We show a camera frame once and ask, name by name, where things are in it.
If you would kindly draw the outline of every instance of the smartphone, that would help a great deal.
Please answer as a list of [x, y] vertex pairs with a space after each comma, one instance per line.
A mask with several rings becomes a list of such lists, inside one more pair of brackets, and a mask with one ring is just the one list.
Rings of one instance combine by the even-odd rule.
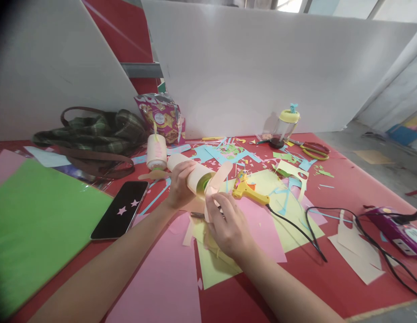
[[91, 234], [92, 240], [117, 239], [131, 227], [148, 182], [126, 182]]

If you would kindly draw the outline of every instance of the white foam board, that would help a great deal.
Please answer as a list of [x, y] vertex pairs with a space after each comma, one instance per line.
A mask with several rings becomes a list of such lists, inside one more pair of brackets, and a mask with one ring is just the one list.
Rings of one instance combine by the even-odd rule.
[[71, 106], [139, 114], [136, 90], [80, 0], [15, 1], [10, 13], [0, 35], [0, 140], [61, 127]]
[[166, 86], [189, 139], [270, 132], [298, 103], [296, 132], [339, 131], [417, 24], [143, 0]]

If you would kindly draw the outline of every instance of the plaid bag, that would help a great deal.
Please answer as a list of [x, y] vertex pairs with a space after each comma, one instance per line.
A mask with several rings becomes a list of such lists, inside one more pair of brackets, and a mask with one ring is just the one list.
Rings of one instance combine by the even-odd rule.
[[[70, 110], [90, 111], [98, 116], [68, 122], [65, 113]], [[38, 132], [32, 142], [41, 147], [59, 146], [60, 154], [90, 175], [118, 179], [134, 172], [134, 162], [128, 156], [147, 142], [144, 123], [135, 114], [124, 109], [116, 113], [72, 107], [62, 112], [61, 122], [63, 128]], [[117, 162], [128, 166], [111, 171]]]

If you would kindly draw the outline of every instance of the hand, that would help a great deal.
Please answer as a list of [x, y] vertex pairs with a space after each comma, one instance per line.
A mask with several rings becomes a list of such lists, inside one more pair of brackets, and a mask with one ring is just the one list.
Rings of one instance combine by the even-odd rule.
[[[224, 216], [214, 201], [219, 203]], [[258, 246], [250, 234], [243, 212], [236, 205], [232, 195], [226, 193], [206, 196], [205, 202], [212, 219], [208, 226], [213, 239], [219, 248], [240, 266], [241, 262], [258, 252]]]
[[184, 161], [174, 167], [169, 194], [165, 199], [172, 209], [179, 210], [195, 197], [186, 185], [187, 177], [195, 169], [195, 164], [195, 161]]

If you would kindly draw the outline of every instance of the concrete floor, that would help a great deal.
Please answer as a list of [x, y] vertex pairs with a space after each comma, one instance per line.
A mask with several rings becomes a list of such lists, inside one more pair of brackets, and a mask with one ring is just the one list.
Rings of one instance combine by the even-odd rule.
[[[367, 131], [371, 131], [371, 129], [356, 121], [352, 121], [343, 131], [321, 132], [316, 135], [417, 208], [417, 195], [405, 195], [405, 193], [417, 190], [417, 156], [392, 142], [374, 137], [362, 137], [361, 135]], [[380, 151], [395, 164], [372, 165], [353, 152], [354, 150], [368, 149]], [[417, 322], [417, 303], [359, 322], [414, 323]]]

